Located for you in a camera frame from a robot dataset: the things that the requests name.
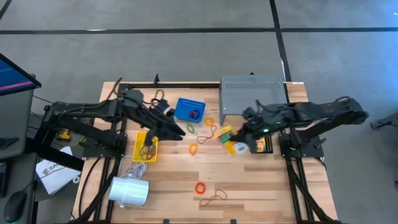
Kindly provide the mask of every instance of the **green object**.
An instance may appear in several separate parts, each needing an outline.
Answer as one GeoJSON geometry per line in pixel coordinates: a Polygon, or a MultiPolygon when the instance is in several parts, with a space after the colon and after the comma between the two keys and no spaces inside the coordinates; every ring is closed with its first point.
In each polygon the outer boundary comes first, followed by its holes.
{"type": "Polygon", "coordinates": [[[197,132],[195,131],[195,128],[193,127],[192,124],[188,123],[187,124],[187,131],[191,134],[197,134],[197,132]]]}
{"type": "Polygon", "coordinates": [[[226,142],[228,142],[231,136],[232,136],[232,131],[227,131],[224,134],[220,135],[218,139],[222,144],[225,144],[226,142]]]}

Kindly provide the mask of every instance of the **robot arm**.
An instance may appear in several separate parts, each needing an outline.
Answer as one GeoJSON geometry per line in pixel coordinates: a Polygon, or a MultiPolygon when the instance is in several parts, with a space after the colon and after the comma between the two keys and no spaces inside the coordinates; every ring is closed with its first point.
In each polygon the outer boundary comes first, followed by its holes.
{"type": "Polygon", "coordinates": [[[309,129],[291,132],[293,145],[299,146],[342,124],[362,124],[369,116],[356,100],[346,96],[319,105],[305,102],[263,106],[258,100],[256,103],[257,111],[251,107],[243,111],[243,117],[247,122],[237,135],[230,139],[245,142],[251,150],[257,147],[257,139],[285,128],[302,128],[321,120],[309,129]]]}
{"type": "Polygon", "coordinates": [[[101,118],[104,121],[117,123],[126,116],[137,122],[142,128],[148,128],[145,144],[152,144],[152,138],[159,140],[180,141],[185,132],[174,121],[174,109],[169,107],[165,99],[152,99],[150,106],[144,106],[144,95],[139,90],[128,90],[116,93],[114,100],[101,103],[64,103],[56,102],[45,107],[43,125],[48,128],[68,128],[76,133],[90,136],[100,143],[123,148],[125,135],[112,130],[100,130],[74,118],[101,118]]]}

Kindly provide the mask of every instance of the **black stripe on floor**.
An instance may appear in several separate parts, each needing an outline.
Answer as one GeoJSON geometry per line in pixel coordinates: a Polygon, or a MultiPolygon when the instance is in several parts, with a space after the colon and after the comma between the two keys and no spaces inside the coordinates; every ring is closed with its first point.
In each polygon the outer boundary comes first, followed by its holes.
{"type": "Polygon", "coordinates": [[[2,9],[0,11],[0,20],[4,16],[4,13],[6,13],[8,6],[11,4],[11,1],[12,0],[7,0],[6,3],[4,3],[4,6],[2,7],[2,9]]]}
{"type": "Polygon", "coordinates": [[[271,5],[272,18],[273,18],[274,24],[275,24],[276,39],[278,41],[279,55],[280,55],[280,59],[282,60],[285,81],[291,82],[292,77],[290,76],[289,63],[287,62],[284,38],[282,36],[282,32],[281,32],[281,28],[280,28],[280,24],[279,24],[279,18],[278,18],[278,12],[276,9],[276,5],[275,5],[275,0],[269,0],[269,4],[271,5]]]}
{"type": "Polygon", "coordinates": [[[398,27],[282,28],[282,32],[398,32],[398,27]]]}
{"type": "Polygon", "coordinates": [[[214,27],[169,29],[90,29],[90,30],[0,30],[0,34],[194,34],[274,32],[266,27],[214,27]]]}

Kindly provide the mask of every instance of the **monitor screen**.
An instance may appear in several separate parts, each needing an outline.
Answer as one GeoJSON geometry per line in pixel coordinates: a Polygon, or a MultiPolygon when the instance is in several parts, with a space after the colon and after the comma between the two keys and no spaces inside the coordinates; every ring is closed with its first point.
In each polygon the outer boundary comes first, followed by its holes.
{"type": "Polygon", "coordinates": [[[40,86],[31,75],[0,54],[0,96],[40,86]]]}

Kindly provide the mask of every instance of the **yellow box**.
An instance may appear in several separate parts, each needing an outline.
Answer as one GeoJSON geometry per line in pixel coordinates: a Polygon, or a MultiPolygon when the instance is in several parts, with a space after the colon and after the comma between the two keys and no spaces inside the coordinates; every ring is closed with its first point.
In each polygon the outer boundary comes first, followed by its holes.
{"type": "Polygon", "coordinates": [[[154,137],[152,141],[154,142],[155,145],[155,155],[152,156],[152,158],[148,160],[144,160],[142,156],[140,155],[140,150],[144,146],[144,141],[145,137],[147,136],[147,133],[145,131],[138,131],[136,135],[136,144],[134,146],[134,154],[132,156],[132,160],[134,162],[155,162],[156,157],[157,157],[157,145],[159,143],[159,139],[157,137],[154,137]]]}

